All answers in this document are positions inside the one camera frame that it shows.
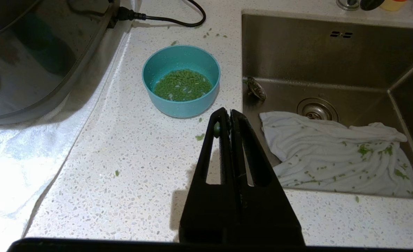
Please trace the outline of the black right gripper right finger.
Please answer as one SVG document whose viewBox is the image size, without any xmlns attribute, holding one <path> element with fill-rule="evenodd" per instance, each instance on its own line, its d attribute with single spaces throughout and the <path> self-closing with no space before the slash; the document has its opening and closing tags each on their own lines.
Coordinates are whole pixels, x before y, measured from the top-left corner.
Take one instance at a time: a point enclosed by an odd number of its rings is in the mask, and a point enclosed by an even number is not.
<svg viewBox="0 0 413 252">
<path fill-rule="evenodd" d="M 304 244 L 302 228 L 248 119 L 231 110 L 241 241 Z"/>
</svg>

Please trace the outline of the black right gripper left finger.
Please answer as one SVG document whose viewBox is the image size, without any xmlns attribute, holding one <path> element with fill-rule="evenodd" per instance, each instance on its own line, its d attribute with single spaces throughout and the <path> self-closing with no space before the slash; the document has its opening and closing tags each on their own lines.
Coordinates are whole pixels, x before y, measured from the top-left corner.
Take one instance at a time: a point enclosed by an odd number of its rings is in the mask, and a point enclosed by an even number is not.
<svg viewBox="0 0 413 252">
<path fill-rule="evenodd" d="M 211 114 L 179 225 L 182 243 L 241 243 L 241 196 L 232 147 L 233 110 Z M 214 128 L 219 124 L 220 179 L 208 184 Z"/>
</svg>

